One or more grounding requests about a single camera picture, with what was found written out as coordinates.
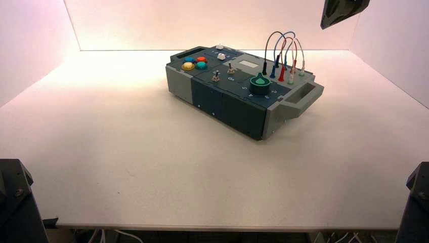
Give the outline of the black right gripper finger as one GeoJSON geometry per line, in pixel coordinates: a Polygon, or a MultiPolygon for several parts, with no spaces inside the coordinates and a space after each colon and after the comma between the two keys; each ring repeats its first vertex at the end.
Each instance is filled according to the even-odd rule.
{"type": "Polygon", "coordinates": [[[349,18],[354,10],[356,1],[328,0],[325,1],[321,18],[321,28],[326,29],[349,18]]]}
{"type": "Polygon", "coordinates": [[[352,16],[365,10],[370,0],[339,0],[335,13],[340,16],[352,16]]]}

